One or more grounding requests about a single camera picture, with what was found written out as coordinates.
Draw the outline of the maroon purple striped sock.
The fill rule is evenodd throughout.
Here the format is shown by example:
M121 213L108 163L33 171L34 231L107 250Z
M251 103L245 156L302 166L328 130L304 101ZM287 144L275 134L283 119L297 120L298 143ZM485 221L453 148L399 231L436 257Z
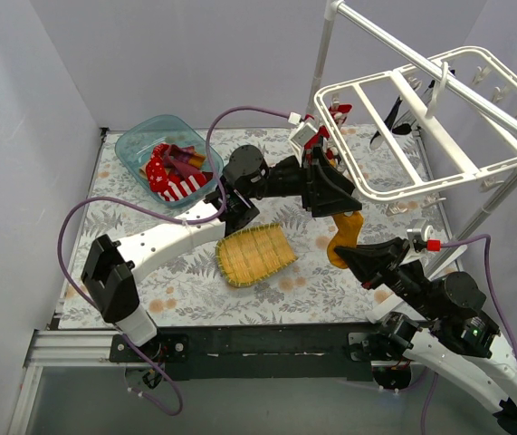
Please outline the maroon purple striped sock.
M206 156L196 152L194 147L180 148L172 144L164 157L165 164L173 168L183 179L196 175L206 161Z

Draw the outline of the red sock with white pattern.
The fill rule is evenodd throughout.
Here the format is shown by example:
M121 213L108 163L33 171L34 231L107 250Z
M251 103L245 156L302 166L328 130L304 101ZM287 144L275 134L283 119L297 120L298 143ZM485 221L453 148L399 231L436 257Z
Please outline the red sock with white pattern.
M171 179L171 171L166 168L164 158L166 152L169 150L169 145L160 143L157 145L145 166L146 178L150 190L153 193L160 195L162 198L167 196L166 192L169 189Z

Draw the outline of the red white striped sock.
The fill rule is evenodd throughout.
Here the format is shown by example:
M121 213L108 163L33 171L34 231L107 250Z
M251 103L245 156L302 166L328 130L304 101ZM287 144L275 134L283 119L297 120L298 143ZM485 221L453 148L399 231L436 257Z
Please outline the red white striped sock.
M348 103L333 103L329 107L330 116L338 127L345 123L351 110L352 105Z
M163 200L177 202L199 191L208 182L205 172L189 175L186 178L162 175L153 178L151 189Z

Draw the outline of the mustard yellow sock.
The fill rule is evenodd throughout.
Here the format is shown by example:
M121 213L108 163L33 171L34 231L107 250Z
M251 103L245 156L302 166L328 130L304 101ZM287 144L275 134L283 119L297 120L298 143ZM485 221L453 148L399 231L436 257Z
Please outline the mustard yellow sock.
M335 248L354 248L357 246L359 233L364 224L364 217L359 211L354 211L349 215L346 213L333 215L332 219L337 228L337 232L327 246L327 258L333 266L339 269L346 269L348 265L335 252Z

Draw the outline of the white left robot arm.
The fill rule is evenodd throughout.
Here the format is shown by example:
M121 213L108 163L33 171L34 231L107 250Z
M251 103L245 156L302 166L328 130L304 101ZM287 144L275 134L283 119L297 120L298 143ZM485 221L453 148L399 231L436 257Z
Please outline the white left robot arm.
M247 287L278 273L295 261L277 224L258 227L254 201L297 197L313 217L333 219L335 244L353 247L362 227L355 186L331 164L320 144L305 157L294 156L269 166L253 145L233 151L225 165L223 187L177 217L120 240L104 235L92 244L81 273L103 321L129 340L129 350L144 363L160 354L158 328L139 299L137 285L168 261L210 242L216 244L218 268L235 287Z

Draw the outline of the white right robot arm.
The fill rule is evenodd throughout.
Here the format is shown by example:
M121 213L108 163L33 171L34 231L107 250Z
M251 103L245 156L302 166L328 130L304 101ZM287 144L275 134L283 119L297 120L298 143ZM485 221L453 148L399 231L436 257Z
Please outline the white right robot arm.
M509 434L517 434L516 347L483 309L485 294L466 272L430 279L399 237L335 251L366 289L388 287L427 322L391 311L355 354L415 361L481 403Z

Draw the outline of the beige striped sock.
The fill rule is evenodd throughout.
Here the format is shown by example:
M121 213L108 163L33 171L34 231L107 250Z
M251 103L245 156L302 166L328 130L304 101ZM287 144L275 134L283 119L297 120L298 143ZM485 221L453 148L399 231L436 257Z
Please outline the beige striped sock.
M139 168L139 176L148 181L148 173L147 173L147 166L146 165L143 165Z

